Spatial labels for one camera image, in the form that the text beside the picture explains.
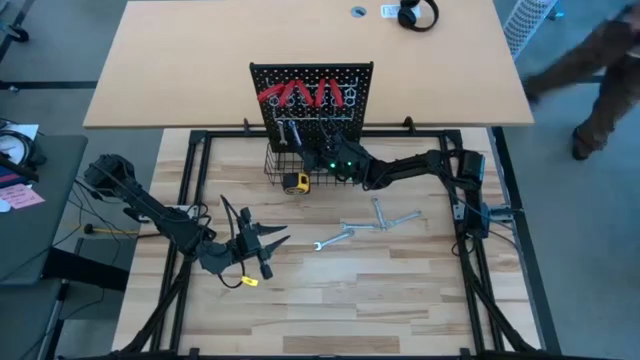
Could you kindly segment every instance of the table leg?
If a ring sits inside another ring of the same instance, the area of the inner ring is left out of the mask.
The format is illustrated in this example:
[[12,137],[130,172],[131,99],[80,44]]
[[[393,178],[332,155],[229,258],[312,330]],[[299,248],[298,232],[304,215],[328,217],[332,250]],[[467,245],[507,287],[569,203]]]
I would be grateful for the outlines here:
[[124,291],[127,287],[129,272],[53,248],[49,251],[42,276]]

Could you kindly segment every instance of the wrench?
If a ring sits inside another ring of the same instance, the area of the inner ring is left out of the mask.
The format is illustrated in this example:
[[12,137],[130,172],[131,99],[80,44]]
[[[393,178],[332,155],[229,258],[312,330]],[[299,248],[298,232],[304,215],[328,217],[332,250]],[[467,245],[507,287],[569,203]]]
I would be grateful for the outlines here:
[[340,240],[343,240],[343,239],[346,239],[346,238],[350,238],[354,234],[355,234],[355,231],[353,231],[352,229],[349,229],[349,230],[343,232],[340,235],[336,235],[336,236],[332,237],[331,239],[329,239],[327,241],[314,242],[313,245],[316,246],[316,249],[315,249],[316,251],[320,251],[320,250],[322,250],[323,247],[325,247],[325,246],[327,246],[327,245],[329,245],[331,243],[334,243],[336,241],[340,241]]
[[349,230],[349,229],[369,229],[369,230],[373,230],[373,229],[377,229],[379,227],[376,224],[347,224],[345,222],[340,222],[340,226],[342,227],[342,230]]
[[373,206],[376,208],[376,215],[378,216],[378,222],[380,223],[380,229],[382,231],[387,231],[387,222],[384,220],[384,216],[382,215],[382,209],[380,208],[380,201],[378,198],[372,198]]
[[422,216],[422,211],[416,210],[416,211],[412,212],[411,214],[403,216],[403,217],[401,217],[399,219],[387,220],[387,227],[388,228],[392,228],[392,227],[394,227],[396,225],[400,225],[403,222],[407,222],[407,221],[409,221],[411,219],[415,219],[415,218],[420,217],[420,216]]
[[293,120],[289,120],[289,126],[291,127],[291,131],[293,132],[293,137],[296,139],[296,144],[298,146],[302,146],[300,135],[298,135],[298,128],[296,127],[296,122]]
[[280,132],[280,145],[287,146],[287,140],[284,138],[284,123],[281,120],[277,121],[278,131]]

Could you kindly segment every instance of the headphones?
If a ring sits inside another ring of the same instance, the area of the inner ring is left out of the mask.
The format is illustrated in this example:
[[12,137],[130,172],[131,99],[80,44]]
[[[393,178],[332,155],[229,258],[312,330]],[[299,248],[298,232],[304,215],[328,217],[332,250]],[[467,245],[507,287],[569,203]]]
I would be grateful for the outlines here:
[[431,10],[433,10],[433,22],[431,25],[427,27],[419,27],[416,26],[416,22],[418,19],[416,18],[416,14],[411,10],[412,8],[418,6],[420,0],[400,0],[400,10],[398,11],[398,23],[405,29],[417,31],[417,32],[426,32],[431,30],[436,23],[438,22],[438,18],[440,17],[440,10],[438,9],[438,5],[434,0],[424,0],[429,6]]

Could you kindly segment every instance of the black wire basket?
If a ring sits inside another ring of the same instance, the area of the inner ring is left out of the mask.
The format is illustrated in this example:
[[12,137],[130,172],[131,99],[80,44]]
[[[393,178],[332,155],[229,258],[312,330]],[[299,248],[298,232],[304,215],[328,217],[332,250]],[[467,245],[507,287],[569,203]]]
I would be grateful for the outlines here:
[[[271,185],[281,185],[286,174],[302,172],[304,172],[304,162],[298,154],[294,152],[274,152],[271,149],[271,145],[267,144],[264,173],[269,178]],[[311,185],[355,186],[352,180],[338,181],[326,169],[314,169],[307,175]]]

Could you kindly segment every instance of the light wood surface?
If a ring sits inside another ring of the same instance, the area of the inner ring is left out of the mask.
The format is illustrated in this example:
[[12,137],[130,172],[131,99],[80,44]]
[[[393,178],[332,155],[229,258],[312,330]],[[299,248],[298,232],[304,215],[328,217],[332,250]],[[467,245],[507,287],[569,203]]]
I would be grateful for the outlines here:
[[[261,124],[249,63],[374,62],[365,122],[527,125],[533,117],[491,0],[440,0],[428,33],[382,18],[398,0],[131,1],[84,125]],[[363,6],[362,18],[350,14]],[[431,10],[424,2],[422,18]]]
[[[465,147],[488,157],[484,195],[503,202],[485,129],[464,129]],[[175,203],[189,130],[166,130],[151,194]],[[392,160],[437,147],[429,139],[363,139],[374,156]],[[212,144],[205,202],[219,240],[229,229],[219,195],[237,209],[249,206],[256,221],[287,224],[288,240],[274,255],[274,277],[258,287],[228,290],[218,278],[193,267],[180,352],[204,354],[457,354],[473,347],[454,243],[447,192],[432,176],[392,184],[376,192],[359,187],[314,187],[307,196],[288,196],[263,174],[265,139],[217,139]],[[387,218],[420,209],[424,218],[387,233],[358,231],[320,252],[313,242],[340,232],[339,221],[375,222],[371,197],[380,198]],[[511,237],[508,231],[493,227]],[[153,232],[152,226],[143,229]],[[518,256],[495,236],[486,240],[497,302],[514,327],[538,346],[529,297]],[[140,239],[113,347],[128,343],[152,312],[158,297],[168,241]],[[247,271],[260,278],[257,261]],[[224,273],[238,281],[240,269]],[[484,332],[490,343],[486,312]],[[168,319],[173,319],[172,312]],[[165,328],[168,344],[171,322]]]

